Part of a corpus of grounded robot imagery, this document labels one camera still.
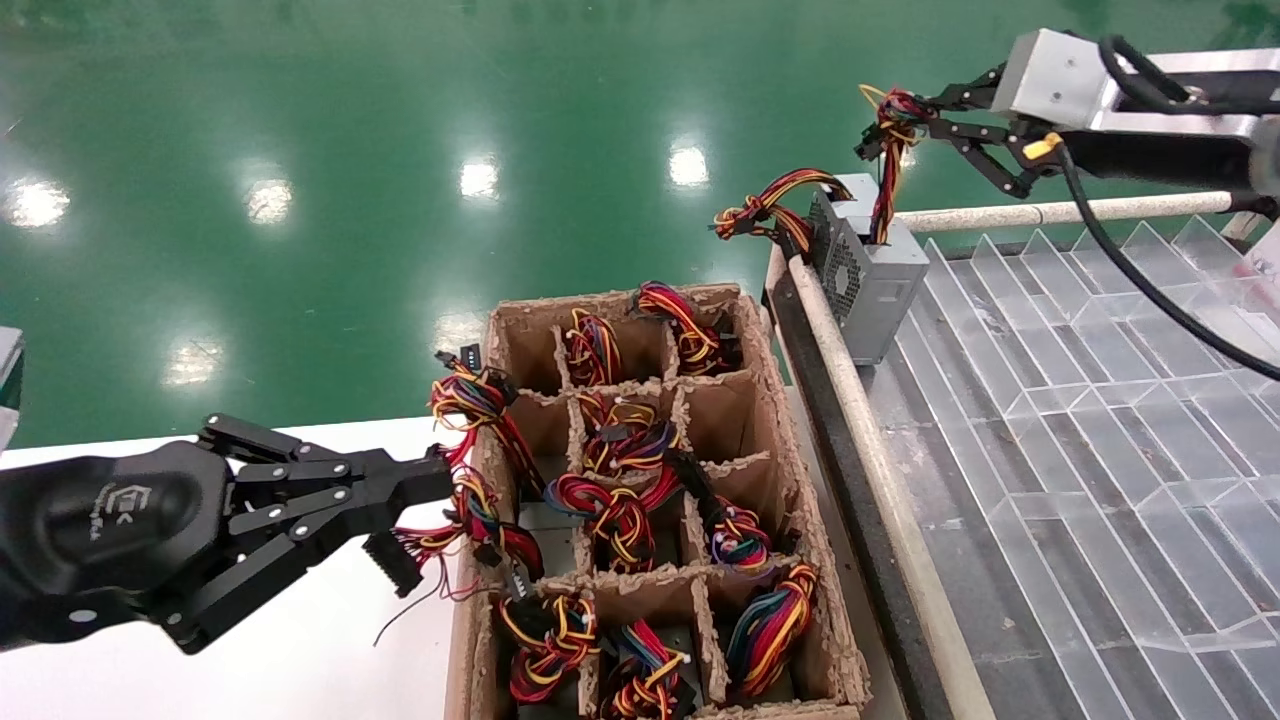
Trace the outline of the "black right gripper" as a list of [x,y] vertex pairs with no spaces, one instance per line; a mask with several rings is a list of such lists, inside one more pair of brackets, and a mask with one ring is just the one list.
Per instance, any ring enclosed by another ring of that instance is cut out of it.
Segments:
[[[996,190],[1027,199],[1033,186],[1061,174],[1048,152],[1028,158],[1027,140],[1009,129],[948,120],[947,113],[989,110],[1006,64],[974,81],[951,83],[933,96],[911,95],[905,120],[878,120],[865,128],[855,154],[874,161],[890,142],[929,140],[948,143]],[[1076,167],[1101,179],[1142,181],[1185,188],[1252,188],[1251,143],[1230,135],[1105,133],[1060,135]]]

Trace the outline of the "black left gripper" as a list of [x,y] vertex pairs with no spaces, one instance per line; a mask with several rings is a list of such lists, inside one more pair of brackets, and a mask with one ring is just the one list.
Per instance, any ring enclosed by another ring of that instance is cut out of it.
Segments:
[[[261,509],[225,524],[232,482],[234,507]],[[358,482],[370,489],[344,489]],[[339,454],[227,414],[197,445],[6,469],[3,650],[151,623],[198,653],[358,537],[401,594],[403,501],[452,491],[436,446],[408,461]]]

